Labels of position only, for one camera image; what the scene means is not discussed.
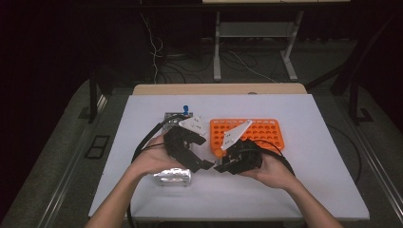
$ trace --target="orange pipette tip rack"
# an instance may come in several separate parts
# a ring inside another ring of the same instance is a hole
[[[274,119],[213,119],[210,121],[210,147],[217,158],[226,155],[226,151],[221,150],[224,132],[231,130],[247,120],[252,120],[252,124],[240,137],[241,140],[249,139],[258,146],[278,153],[274,144],[279,150],[284,148],[284,141],[281,136],[279,124]]]

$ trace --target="gray floor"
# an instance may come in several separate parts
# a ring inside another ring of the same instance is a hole
[[[179,51],[170,50],[169,60],[174,64],[187,83],[215,83],[212,76],[212,47],[205,41],[205,54],[201,59],[188,59]],[[280,40],[266,40],[257,45],[244,43],[221,44],[222,83],[270,83],[265,77],[276,82],[289,82],[278,52],[286,43]],[[293,49],[293,61],[298,82],[306,84],[340,65],[350,55],[355,46],[352,41],[298,42]],[[247,69],[239,62],[238,56],[262,77]],[[163,66],[160,69],[165,79],[159,83],[183,83],[178,71]],[[362,158],[362,174],[357,188],[370,210],[371,219],[343,222],[345,227],[403,227],[394,211],[390,197],[382,180],[367,162],[365,150],[368,147],[359,138],[360,132],[365,142],[374,151],[385,168],[397,192],[403,192],[403,137],[387,115],[373,101],[371,95],[361,89],[359,107],[366,108],[374,121],[362,123],[360,127],[351,125],[345,118],[347,96],[334,97],[329,92],[329,80],[309,92],[314,94],[319,110],[334,137],[335,144],[348,167],[352,178],[358,170],[358,158],[352,143],[339,131],[348,135],[357,145]],[[106,163],[108,151],[119,126],[125,102],[132,88],[120,87],[114,90],[104,102],[100,102],[100,114],[93,124],[81,119],[83,110],[88,107],[88,84],[82,85],[71,99],[64,116],[55,128],[47,146],[35,164],[27,181],[20,191],[1,227],[82,227],[87,221],[87,213],[92,203],[98,181]],[[107,135],[110,139],[104,156],[100,160],[88,160],[84,154],[96,135]],[[180,227],[180,224],[165,224]],[[184,226],[205,227],[206,224],[185,224]],[[268,227],[266,223],[247,223],[244,227]]]

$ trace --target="white table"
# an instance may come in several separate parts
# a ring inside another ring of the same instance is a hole
[[[92,216],[129,166],[143,137],[165,112],[184,105],[208,126],[215,118],[272,118],[279,122],[284,156],[297,177],[337,218],[369,219],[369,211],[340,158],[317,105],[308,94],[130,96],[89,215]],[[207,142],[194,146],[212,160]],[[131,201],[136,220],[295,220],[302,215],[282,190],[213,168],[192,176],[188,187],[161,187],[144,177]]]

